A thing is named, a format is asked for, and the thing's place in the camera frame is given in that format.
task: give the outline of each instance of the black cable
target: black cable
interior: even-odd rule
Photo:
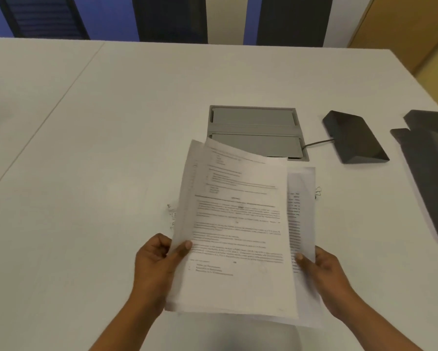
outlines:
[[[302,150],[304,150],[307,146],[312,146],[312,145],[320,144],[320,143],[333,142],[333,141],[334,141],[334,139],[328,139],[328,140],[322,140],[322,141],[320,141],[320,142],[310,143],[310,144],[304,145],[304,146],[302,147]]]

